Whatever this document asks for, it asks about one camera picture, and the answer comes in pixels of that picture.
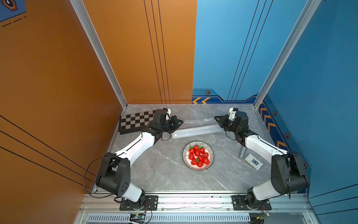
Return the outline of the red strawberries pile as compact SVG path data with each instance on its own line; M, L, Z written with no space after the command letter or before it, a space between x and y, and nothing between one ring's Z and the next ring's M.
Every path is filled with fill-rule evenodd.
M213 156L203 145L192 145L184 153L184 159L191 169L206 169L212 164Z

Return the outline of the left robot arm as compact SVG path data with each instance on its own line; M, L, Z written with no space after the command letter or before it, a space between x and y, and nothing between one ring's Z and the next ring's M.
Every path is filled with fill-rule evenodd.
M170 109L155 111L153 120L128 146L115 152L106 153L102 158L96 178L96 186L131 202L135 209L145 205L145 191L131 183L132 164L158 140L163 133L174 133L184 121L170 115Z

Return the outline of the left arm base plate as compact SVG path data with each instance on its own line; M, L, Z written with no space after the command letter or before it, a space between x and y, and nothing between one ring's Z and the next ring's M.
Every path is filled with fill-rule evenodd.
M157 195L145 195L137 202L122 198L119 209L121 211L156 211L158 207Z

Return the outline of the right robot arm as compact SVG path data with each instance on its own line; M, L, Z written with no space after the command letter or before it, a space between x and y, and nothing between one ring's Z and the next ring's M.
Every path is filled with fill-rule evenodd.
M230 115L214 119L224 131L232 132L238 143L255 151L271 165L270 180L247 190L245 204L248 208L256 210L271 198L309 188L310 180L301 155L280 149L251 131L245 112L234 110Z

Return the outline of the circuit board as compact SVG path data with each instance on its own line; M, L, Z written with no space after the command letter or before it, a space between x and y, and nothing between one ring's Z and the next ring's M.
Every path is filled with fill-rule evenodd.
M145 223L146 214L138 213L138 214L130 214L129 223L130 224L144 224Z
M255 224L256 224L256 223L258 223L258 224L263 224L264 221L265 221L265 219L268 218L268 217L270 217L270 213L269 213L269 212L263 213L263 214L257 216L256 218L253 218L253 219L251 220L251 223L252 223L252 224L254 224L254 223L255 223Z

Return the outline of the small white box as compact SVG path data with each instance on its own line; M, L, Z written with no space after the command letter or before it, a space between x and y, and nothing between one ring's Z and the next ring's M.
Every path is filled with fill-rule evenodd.
M247 164L249 164L254 170L258 171L263 163L258 159L256 158L254 155L252 154L249 154L246 158L245 158L245 162Z

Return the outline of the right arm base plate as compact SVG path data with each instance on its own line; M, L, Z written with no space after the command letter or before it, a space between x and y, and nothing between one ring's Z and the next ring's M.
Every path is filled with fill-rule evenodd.
M251 195L233 195L231 196L233 208L235 211L271 211L271 203L268 199L258 201Z

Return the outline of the left circuit board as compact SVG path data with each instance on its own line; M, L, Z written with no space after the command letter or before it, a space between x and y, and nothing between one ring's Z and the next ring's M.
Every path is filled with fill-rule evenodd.
M146 214L138 213L138 214L130 214L129 223L130 224L144 224L145 223Z

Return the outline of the right circuit board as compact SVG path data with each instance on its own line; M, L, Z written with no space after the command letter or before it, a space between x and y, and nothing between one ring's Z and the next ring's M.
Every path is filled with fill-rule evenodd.
M264 221L265 221L265 219L268 218L268 217L270 217L270 213L269 213L269 212L263 213L263 214L257 216L256 218L253 218L253 219L251 220L251 223L252 223L252 224L254 224L254 223L255 223L255 224L256 224L256 223L258 223L258 224L263 224Z

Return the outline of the cream plastic wrap dispenser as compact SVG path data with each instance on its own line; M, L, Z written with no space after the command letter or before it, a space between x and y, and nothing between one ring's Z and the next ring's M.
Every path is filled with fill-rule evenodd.
M221 132L223 128L221 128L218 124L216 125L208 125L202 127L193 127L186 129L178 129L174 133L172 133L173 139L187 138L192 136L199 136L204 134L211 134Z

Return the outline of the black white chessboard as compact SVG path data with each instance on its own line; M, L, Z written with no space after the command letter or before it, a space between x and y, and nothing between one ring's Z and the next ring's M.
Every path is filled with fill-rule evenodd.
M123 115L119 121L120 134L142 131L153 120L155 110Z

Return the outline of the striped ceramic plate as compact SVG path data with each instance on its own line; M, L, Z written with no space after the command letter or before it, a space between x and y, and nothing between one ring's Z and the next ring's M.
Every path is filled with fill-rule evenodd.
M214 153L212 148L201 141L187 144L182 153L184 163L192 170L204 171L212 166Z

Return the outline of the grey cylindrical marker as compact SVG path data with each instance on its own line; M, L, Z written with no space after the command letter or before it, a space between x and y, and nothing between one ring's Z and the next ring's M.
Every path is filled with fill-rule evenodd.
M240 150L240 153L239 153L239 159L244 159L244 156L246 154L246 151L247 151L247 148L246 147L243 147L241 150Z

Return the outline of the aluminium front rail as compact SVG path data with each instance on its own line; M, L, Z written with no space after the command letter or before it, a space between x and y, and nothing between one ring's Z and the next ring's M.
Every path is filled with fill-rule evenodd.
M146 214L144 224L251 224L269 212L264 224L318 224L319 219L303 194L270 200L271 211L235 211L232 191L149 191L158 196L156 211L121 211L121 199L85 196L76 224L129 224L130 214Z

